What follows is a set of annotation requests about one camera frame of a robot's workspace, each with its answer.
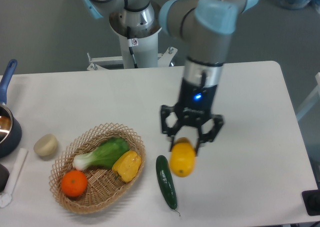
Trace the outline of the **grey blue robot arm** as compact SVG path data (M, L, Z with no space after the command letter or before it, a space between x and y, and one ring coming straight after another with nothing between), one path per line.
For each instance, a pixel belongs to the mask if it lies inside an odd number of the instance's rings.
M171 140L182 127L197 129L197 147L212 142L224 120L212 104L238 16L259 0L82 0L95 19L118 35L123 67L158 67L160 31L189 45L178 101L160 108L161 131Z

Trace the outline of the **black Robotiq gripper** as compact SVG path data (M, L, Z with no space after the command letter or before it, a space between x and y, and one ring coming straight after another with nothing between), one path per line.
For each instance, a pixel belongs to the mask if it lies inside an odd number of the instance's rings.
M210 87L197 86L183 79L177 103L174 106L161 105L161 132L169 137L170 152L174 147L176 134L184 126L197 128L196 154L205 143L212 143L215 140L225 123L222 115L211 114L216 90L216 85ZM176 116L176 122L172 127L169 127L167 118L172 113ZM207 133L203 133L202 126L210 118L213 121L213 126Z

